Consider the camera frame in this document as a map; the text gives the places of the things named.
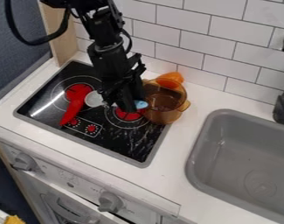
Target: blue object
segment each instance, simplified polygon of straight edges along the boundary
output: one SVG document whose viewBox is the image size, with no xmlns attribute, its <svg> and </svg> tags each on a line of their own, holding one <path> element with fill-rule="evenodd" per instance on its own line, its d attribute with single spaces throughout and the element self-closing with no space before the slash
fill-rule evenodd
<svg viewBox="0 0 284 224">
<path fill-rule="evenodd" d="M 148 107 L 148 103 L 145 101 L 135 101 L 135 106 L 137 109 L 145 109 Z"/>
</svg>

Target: black stovetop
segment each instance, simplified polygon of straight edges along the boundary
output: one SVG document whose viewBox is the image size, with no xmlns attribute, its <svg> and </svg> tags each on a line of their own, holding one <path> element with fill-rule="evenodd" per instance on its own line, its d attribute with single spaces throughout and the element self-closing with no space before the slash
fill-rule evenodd
<svg viewBox="0 0 284 224">
<path fill-rule="evenodd" d="M 143 116 L 124 116 L 116 107 L 84 106 L 74 120 L 59 126 L 69 105 L 66 90 L 78 84 L 96 90 L 100 80 L 91 66 L 72 61 L 17 110 L 18 117 L 43 124 L 45 129 L 91 148 L 98 145 L 102 152 L 125 161 L 142 164 L 153 157 L 164 126 L 153 124 Z"/>
</svg>

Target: white tile backsplash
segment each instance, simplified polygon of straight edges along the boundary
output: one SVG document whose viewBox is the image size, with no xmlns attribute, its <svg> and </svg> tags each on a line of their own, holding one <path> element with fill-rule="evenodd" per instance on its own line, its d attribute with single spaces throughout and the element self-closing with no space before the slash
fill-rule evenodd
<svg viewBox="0 0 284 224">
<path fill-rule="evenodd" d="M 86 53 L 87 48 L 92 44 L 93 42 L 90 40 L 86 40 L 83 38 L 77 38 L 77 45 L 79 47 L 79 50 Z"/>
<path fill-rule="evenodd" d="M 282 92 L 270 87 L 262 87 L 242 80 L 229 78 L 225 91 L 235 95 L 245 96 L 260 102 L 275 104 L 276 98 Z"/>
<path fill-rule="evenodd" d="M 270 42 L 270 48 L 281 50 L 284 42 L 284 29 L 275 28 L 273 38 Z"/>
<path fill-rule="evenodd" d="M 284 28 L 284 4 L 248 0 L 245 20 Z"/>
<path fill-rule="evenodd" d="M 123 20 L 125 22 L 124 30 L 126 30 L 130 35 L 132 35 L 132 33 L 133 33 L 132 32 L 132 27 L 133 27 L 132 19 L 124 17 Z"/>
<path fill-rule="evenodd" d="M 284 90 L 284 0 L 115 2 L 148 70 L 179 69 L 186 81 L 267 103 Z M 73 21 L 86 52 L 92 41 Z"/>
<path fill-rule="evenodd" d="M 147 56 L 142 56 L 142 63 L 144 63 L 147 69 L 153 73 L 166 74 L 175 72 L 177 65 L 160 59 L 154 59 Z"/>
<path fill-rule="evenodd" d="M 284 72 L 284 52 L 273 49 L 238 43 L 234 59 Z"/>
<path fill-rule="evenodd" d="M 142 3 L 133 0 L 114 0 L 121 11 L 128 18 L 135 18 L 155 23 L 156 6 L 152 3 Z"/>
<path fill-rule="evenodd" d="M 258 46 L 267 46 L 274 28 L 224 17 L 212 17 L 210 35 Z"/>
<path fill-rule="evenodd" d="M 284 90 L 284 73 L 262 68 L 257 83 Z"/>
<path fill-rule="evenodd" d="M 211 16 L 187 10 L 157 7 L 157 23 L 207 34 Z"/>
<path fill-rule="evenodd" d="M 156 57 L 180 65 L 201 68 L 204 55 L 169 45 L 156 44 Z"/>
<path fill-rule="evenodd" d="M 184 0 L 142 0 L 143 2 L 148 2 L 152 4 L 162 4 L 175 8 L 182 8 Z"/>
<path fill-rule="evenodd" d="M 90 39 L 83 24 L 74 23 L 76 37 L 81 39 Z"/>
<path fill-rule="evenodd" d="M 180 46 L 192 51 L 230 59 L 234 51 L 235 42 L 194 32 L 182 31 Z"/>
<path fill-rule="evenodd" d="M 154 57 L 155 43 L 141 38 L 132 38 L 133 46 L 131 51 Z"/>
<path fill-rule="evenodd" d="M 185 0 L 184 8 L 228 18 L 242 18 L 246 0 Z"/>
<path fill-rule="evenodd" d="M 134 21 L 134 35 L 138 38 L 179 46 L 180 31 L 177 29 Z"/>
<path fill-rule="evenodd" d="M 192 82 L 208 88 L 223 90 L 225 86 L 225 76 L 214 73 L 207 73 L 187 66 L 179 66 L 178 72 L 184 76 L 188 82 Z"/>
<path fill-rule="evenodd" d="M 221 59 L 206 55 L 204 57 L 205 71 L 223 74 L 243 81 L 255 82 L 260 68 L 251 66 L 230 59 Z"/>
</svg>

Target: black cable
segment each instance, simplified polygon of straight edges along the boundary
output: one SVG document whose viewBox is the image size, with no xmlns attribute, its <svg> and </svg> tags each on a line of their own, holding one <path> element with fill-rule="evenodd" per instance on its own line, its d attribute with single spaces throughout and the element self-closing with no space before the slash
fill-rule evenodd
<svg viewBox="0 0 284 224">
<path fill-rule="evenodd" d="M 73 15 L 74 18 L 80 18 L 80 16 L 77 16 L 72 10 L 71 10 L 71 14 Z"/>
<path fill-rule="evenodd" d="M 132 48 L 132 38 L 130 37 L 129 33 L 125 31 L 124 29 L 121 29 L 121 32 L 124 34 L 125 37 L 129 39 L 128 47 L 125 51 L 125 53 L 127 54 L 131 51 L 131 48 Z"/>
<path fill-rule="evenodd" d="M 35 40 L 32 40 L 32 41 L 28 41 L 20 34 L 20 32 L 18 31 L 18 28 L 16 27 L 14 17 L 13 17 L 13 13 L 12 13 L 12 7 L 11 7 L 10 0 L 4 1 L 4 8 L 5 8 L 5 16 L 6 16 L 8 25 L 9 25 L 12 33 L 14 34 L 14 36 L 18 40 L 20 40 L 22 43 L 24 43 L 28 46 L 43 45 L 44 43 L 47 43 L 47 42 L 61 36 L 68 29 L 69 18 L 70 18 L 70 15 L 71 15 L 71 10 L 69 8 L 67 8 L 65 10 L 62 23 L 60 24 L 60 27 L 56 32 L 54 32 L 50 35 L 47 35 L 45 37 L 42 37 L 42 38 L 38 38 L 38 39 L 35 39 Z"/>
</svg>

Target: sink basin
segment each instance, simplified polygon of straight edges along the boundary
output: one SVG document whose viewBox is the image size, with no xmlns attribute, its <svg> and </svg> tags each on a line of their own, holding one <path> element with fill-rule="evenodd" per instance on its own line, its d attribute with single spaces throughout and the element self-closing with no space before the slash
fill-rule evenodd
<svg viewBox="0 0 284 224">
<path fill-rule="evenodd" d="M 199 191 L 284 223 L 284 126 L 229 109 L 206 119 L 186 164 Z"/>
</svg>

